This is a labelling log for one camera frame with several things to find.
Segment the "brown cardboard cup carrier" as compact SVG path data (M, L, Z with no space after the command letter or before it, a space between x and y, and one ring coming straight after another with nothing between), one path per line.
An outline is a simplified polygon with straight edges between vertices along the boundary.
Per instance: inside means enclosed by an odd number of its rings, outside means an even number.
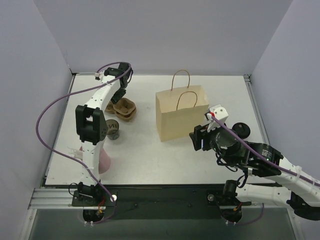
M130 122L137 113L137 107L133 101L123 97L117 103L110 101L104 111L107 114L115 115L122 121Z

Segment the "dark plastic cup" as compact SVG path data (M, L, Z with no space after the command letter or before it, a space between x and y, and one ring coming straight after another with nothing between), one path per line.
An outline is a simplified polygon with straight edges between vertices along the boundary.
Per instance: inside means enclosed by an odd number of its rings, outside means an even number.
M119 123L118 121L114 120L114 119L108 119L105 121L106 122L106 126L107 126L107 137L110 140L116 140L119 138L120 136L120 131L119 131Z

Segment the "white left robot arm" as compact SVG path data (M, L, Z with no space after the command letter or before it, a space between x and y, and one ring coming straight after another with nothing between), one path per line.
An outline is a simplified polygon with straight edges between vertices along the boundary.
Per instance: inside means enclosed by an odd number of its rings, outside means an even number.
M105 71L98 70L94 76L101 81L102 87L84 105L75 109L76 133L81 141L82 162L85 164L77 191L91 206L100 203L104 195L99 185L100 153L108 131L104 111L109 102L115 104L126 94L132 72L128 62L120 62L118 67L109 67Z

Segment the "beige paper bag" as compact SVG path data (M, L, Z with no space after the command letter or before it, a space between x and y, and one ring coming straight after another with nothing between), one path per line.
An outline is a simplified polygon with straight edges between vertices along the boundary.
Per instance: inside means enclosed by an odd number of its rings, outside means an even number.
M159 91L155 94L156 128L161 142L188 137L195 126L201 125L209 101L201 85Z

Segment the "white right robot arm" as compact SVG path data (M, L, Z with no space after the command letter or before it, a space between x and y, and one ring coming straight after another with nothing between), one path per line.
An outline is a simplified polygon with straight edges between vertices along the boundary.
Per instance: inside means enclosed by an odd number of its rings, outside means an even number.
M215 152L216 163L232 172L242 171L236 179L225 182L221 194L213 202L217 206L234 205L221 211L229 222L241 219L246 203L276 205L293 211L297 216L320 219L320 182L290 163L285 156L265 143L249 142L249 128L242 130L239 122L232 128L198 125L189 133L195 151Z

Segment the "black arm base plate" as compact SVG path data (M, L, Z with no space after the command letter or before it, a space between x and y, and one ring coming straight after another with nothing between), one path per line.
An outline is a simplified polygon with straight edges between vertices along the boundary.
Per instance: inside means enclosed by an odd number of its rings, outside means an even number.
M220 219L221 209L249 206L223 195L223 184L110 185L98 198L74 192L71 205L82 207L86 221Z

